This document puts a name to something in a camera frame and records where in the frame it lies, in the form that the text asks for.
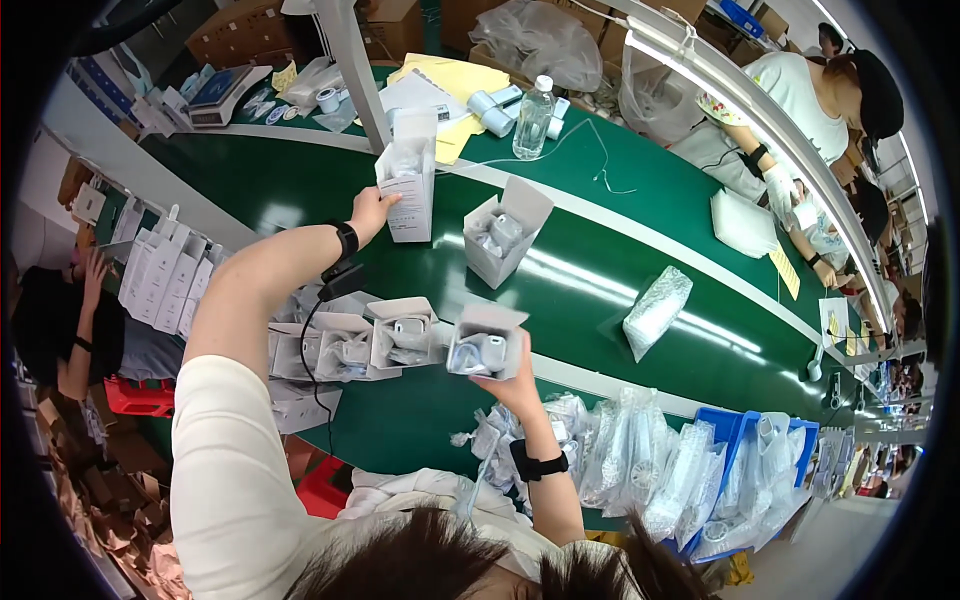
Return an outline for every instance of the tape roll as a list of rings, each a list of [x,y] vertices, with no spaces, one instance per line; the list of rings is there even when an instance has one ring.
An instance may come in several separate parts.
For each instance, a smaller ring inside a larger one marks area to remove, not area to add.
[[[320,112],[330,114],[336,112],[340,107],[340,98],[337,96],[337,90],[328,87],[317,92],[317,104],[320,105]]]

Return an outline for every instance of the yellow paper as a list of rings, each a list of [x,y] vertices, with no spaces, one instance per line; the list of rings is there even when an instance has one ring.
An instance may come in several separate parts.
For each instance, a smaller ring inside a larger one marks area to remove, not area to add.
[[[768,256],[770,256],[774,266],[777,267],[777,273],[780,274],[780,278],[786,284],[786,289],[790,291],[790,296],[793,297],[793,300],[796,300],[797,295],[800,294],[800,277],[793,265],[790,264],[790,259],[786,257],[786,253],[783,252],[783,246],[778,242],[777,249],[770,252]]]
[[[274,73],[274,76],[270,79],[270,85],[274,87],[277,94],[282,94],[296,78],[297,65],[291,60],[290,64],[287,65],[287,68],[283,69],[279,73]]]
[[[493,93],[510,85],[509,75],[482,64],[413,53],[407,54],[403,66],[390,74],[387,85],[395,83],[414,69],[419,69],[434,84],[464,105],[475,92],[483,90]],[[471,115],[450,129],[439,132],[437,162],[453,164],[464,150],[470,136],[486,130],[480,125],[480,119]]]

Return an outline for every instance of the white shirt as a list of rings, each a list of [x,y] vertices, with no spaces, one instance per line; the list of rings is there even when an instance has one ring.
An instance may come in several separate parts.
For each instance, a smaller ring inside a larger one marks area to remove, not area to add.
[[[290,480],[267,387],[223,356],[200,356],[183,366],[175,406],[170,518],[183,581],[197,600],[276,600],[331,543],[362,545],[385,524],[408,519],[401,511],[424,499],[452,503],[444,488],[454,489],[445,476],[453,475],[423,469],[406,478],[369,478],[380,492],[351,496],[349,516],[356,518],[309,516]],[[472,514],[479,535],[508,542],[511,552],[498,564],[537,580],[540,555],[561,550],[522,518],[509,518],[512,505],[506,501],[504,513],[491,491],[481,493],[490,511],[478,500]],[[383,496],[370,502],[377,493]],[[574,544],[590,553],[613,551],[599,542]]]

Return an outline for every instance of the blue plastic bin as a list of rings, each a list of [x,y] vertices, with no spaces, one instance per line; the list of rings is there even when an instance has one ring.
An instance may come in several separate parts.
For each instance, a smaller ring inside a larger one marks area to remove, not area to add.
[[[760,413],[757,411],[747,411],[746,413],[732,413],[730,411],[718,410],[715,408],[701,408],[697,411],[696,420],[705,420],[713,423],[713,441],[727,443],[727,458],[724,463],[723,478],[720,480],[720,493],[727,487],[727,480],[730,479],[730,469],[733,464],[733,457],[743,441],[744,434],[751,428],[756,429],[756,423],[760,420]],[[791,419],[790,431],[798,427],[806,429],[804,439],[804,451],[797,461],[797,480],[794,487],[798,488],[804,484],[806,476],[806,466],[810,464],[810,457],[813,456],[813,449],[817,445],[817,432],[820,430],[820,424],[810,420]],[[700,543],[702,531],[698,531],[693,539],[684,548],[684,554],[690,556],[694,548]],[[722,559],[724,557],[736,554],[746,548],[737,548],[729,552],[717,554],[716,556],[706,557],[697,561],[697,563],[707,563]]]
[[[733,2],[733,0],[720,0],[720,8],[733,21],[733,24],[743,31],[757,39],[763,35],[763,27],[760,26],[759,21],[747,9]]]

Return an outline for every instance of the black wrist strap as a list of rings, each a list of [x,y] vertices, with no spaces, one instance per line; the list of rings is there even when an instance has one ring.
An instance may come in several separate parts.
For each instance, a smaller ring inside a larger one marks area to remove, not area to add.
[[[337,237],[340,238],[340,246],[343,250],[340,252],[340,259],[344,260],[350,258],[360,250],[360,239],[357,237],[357,232],[353,228],[343,221],[337,221],[336,219],[330,219],[324,225],[332,225],[337,228]]]
[[[93,352],[93,345],[79,335],[73,339],[73,343],[87,352]]]
[[[553,473],[566,473],[570,468],[570,463],[566,460],[566,454],[561,450],[560,456],[550,461],[538,461],[527,456],[527,441],[514,440],[510,442],[510,453],[516,463],[516,472],[520,475],[520,480],[539,481],[544,475]]]

